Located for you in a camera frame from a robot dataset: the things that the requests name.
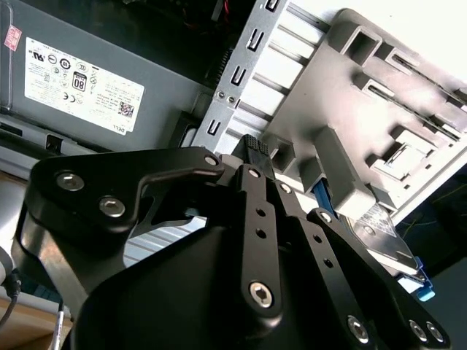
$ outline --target metal slot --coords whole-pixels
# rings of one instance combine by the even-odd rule
[[[216,122],[214,119],[211,120],[211,124],[209,124],[209,128],[207,129],[207,133],[209,135],[215,135],[217,130],[219,130],[220,122]]]
[[[412,64],[404,60],[401,56],[399,55],[394,55],[393,60],[396,61],[397,63],[400,63],[401,65],[405,66],[406,68],[409,68],[412,70],[414,67]]]
[[[61,153],[61,142],[63,140],[54,136],[54,135],[47,135],[47,139],[45,142],[45,149],[47,151],[52,151],[54,153]]]
[[[231,83],[236,86],[239,86],[242,83],[245,73],[247,73],[246,69],[241,69],[240,66],[237,66],[235,68],[235,72],[233,73]]]
[[[274,12],[276,11],[278,4],[279,0],[268,0],[268,2],[266,2],[266,9],[268,9],[271,12]]]
[[[256,52],[262,38],[264,36],[264,32],[260,31],[255,28],[251,34],[250,40],[248,40],[247,49]]]
[[[4,124],[2,122],[0,122],[0,129],[5,130],[8,133],[13,133],[17,136],[23,136],[23,131],[21,129],[15,128],[8,124]]]
[[[371,91],[372,93],[375,93],[377,96],[384,98],[385,100],[392,101],[391,100],[392,96],[389,96],[388,94],[386,94],[385,91],[382,91],[377,86],[371,83],[368,85],[368,90]]]

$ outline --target qr code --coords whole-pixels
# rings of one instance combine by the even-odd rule
[[[133,110],[134,110],[134,107],[132,105],[126,104],[125,102],[121,101],[120,108],[118,109],[118,114],[131,118],[133,117]]]

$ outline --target white label sticker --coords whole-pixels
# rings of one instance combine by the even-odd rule
[[[27,98],[125,135],[133,131],[143,92],[140,84],[26,38]]]

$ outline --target wooden surface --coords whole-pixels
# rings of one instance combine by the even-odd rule
[[[0,299],[0,315],[7,310],[9,300]],[[63,334],[67,334],[72,323],[63,321]],[[0,332],[0,350],[13,349],[53,333],[55,315],[34,308],[16,305],[12,315]]]
[[[13,350],[46,350],[49,349],[52,343],[53,333],[46,335],[45,337],[30,341],[24,345],[15,347]]]

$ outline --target black cable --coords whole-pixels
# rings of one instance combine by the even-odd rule
[[[18,295],[21,291],[21,281],[19,279],[17,269],[14,269],[11,274],[6,277],[5,281],[3,282],[3,286],[5,287],[7,295],[12,301],[8,305],[7,312],[5,312],[5,315],[3,315],[3,317],[0,319],[0,332],[12,314],[16,302],[18,301]]]
[[[12,298],[12,301],[8,305],[7,311],[5,312],[3,317],[0,319],[0,332],[3,326],[5,325],[5,323],[7,323],[9,316],[12,314],[17,301],[18,301],[18,297]]]

